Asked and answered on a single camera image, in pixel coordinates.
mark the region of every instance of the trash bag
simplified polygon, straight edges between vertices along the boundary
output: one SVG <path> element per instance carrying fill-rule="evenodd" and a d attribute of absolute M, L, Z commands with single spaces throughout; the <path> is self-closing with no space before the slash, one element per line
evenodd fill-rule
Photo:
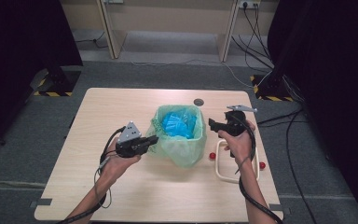
<path fill-rule="evenodd" d="M 145 135 L 154 134 L 158 142 L 149 147 L 148 155 L 168 157 L 184 168 L 194 166 L 203 156 L 205 122 L 195 105 L 160 106 Z"/>

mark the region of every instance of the table top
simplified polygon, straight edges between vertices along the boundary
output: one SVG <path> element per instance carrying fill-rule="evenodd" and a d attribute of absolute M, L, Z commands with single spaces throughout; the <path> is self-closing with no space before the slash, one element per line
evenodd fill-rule
<path fill-rule="evenodd" d="M 77 206 L 93 186 L 104 145 L 117 129 L 133 121 L 143 134 L 161 105 L 193 105 L 208 118 L 225 123 L 228 105 L 251 106 L 245 91 L 191 91 L 155 89 L 89 89 L 76 114 L 38 205 L 39 220 L 61 220 Z M 245 112 L 253 124 L 255 115 Z M 216 151 L 220 138 L 206 126 L 204 156 L 191 168 L 176 166 L 170 159 L 144 154 L 115 183 L 112 204 L 99 209 L 91 220 L 128 222 L 244 222 L 248 220 L 245 199 L 237 184 L 217 178 L 209 154 Z M 260 134 L 256 128 L 260 161 L 267 167 L 260 172 L 259 186 L 268 204 L 280 204 Z M 233 175 L 237 166 L 229 152 L 220 152 L 221 173 Z M 275 212 L 279 217 L 281 211 Z"/>

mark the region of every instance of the wall outlet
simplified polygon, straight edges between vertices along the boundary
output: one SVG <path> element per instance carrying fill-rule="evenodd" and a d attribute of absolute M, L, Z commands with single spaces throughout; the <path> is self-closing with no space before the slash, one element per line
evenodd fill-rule
<path fill-rule="evenodd" d="M 246 2 L 248 4 L 249 8 L 255 8 L 255 4 L 257 4 L 258 7 L 260 7 L 261 0 L 240 0 L 240 8 L 243 8 L 243 3 Z"/>

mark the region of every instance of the red ball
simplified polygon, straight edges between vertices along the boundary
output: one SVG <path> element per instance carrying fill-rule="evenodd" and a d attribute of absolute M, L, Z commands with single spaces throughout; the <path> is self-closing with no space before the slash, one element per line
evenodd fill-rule
<path fill-rule="evenodd" d="M 209 154 L 209 159 L 211 159 L 211 160 L 216 159 L 216 153 L 211 152 L 211 153 Z"/>
<path fill-rule="evenodd" d="M 262 169 L 262 170 L 264 168 L 266 168 L 266 164 L 264 162 L 262 162 L 262 161 L 259 163 L 259 166 L 260 166 L 260 169 Z"/>

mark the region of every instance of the forearm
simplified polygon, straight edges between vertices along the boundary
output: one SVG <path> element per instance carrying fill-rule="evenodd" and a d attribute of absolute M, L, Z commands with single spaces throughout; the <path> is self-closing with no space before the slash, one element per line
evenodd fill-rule
<path fill-rule="evenodd" d="M 101 200 L 101 198 L 105 195 L 105 193 L 109 190 L 112 184 L 113 184 L 112 180 L 100 177 L 95 183 L 94 187 L 83 198 L 83 200 L 74 209 L 74 211 L 72 211 L 72 213 L 69 214 L 68 217 L 74 217 L 93 208 Z M 75 224 L 88 223 L 91 217 L 92 214 L 88 215 L 87 217 L 83 217 L 73 223 Z"/>
<path fill-rule="evenodd" d="M 255 178 L 255 172 L 252 167 L 251 160 L 246 161 L 241 167 L 241 182 L 243 184 L 244 189 L 248 193 L 251 198 L 260 203 L 261 205 L 267 207 L 267 203 L 263 197 L 263 194 L 258 186 L 257 180 Z M 262 212 L 260 209 L 255 207 L 252 203 L 246 200 L 246 210 L 248 213 L 249 222 L 251 224 L 257 223 L 275 223 L 275 221 Z"/>

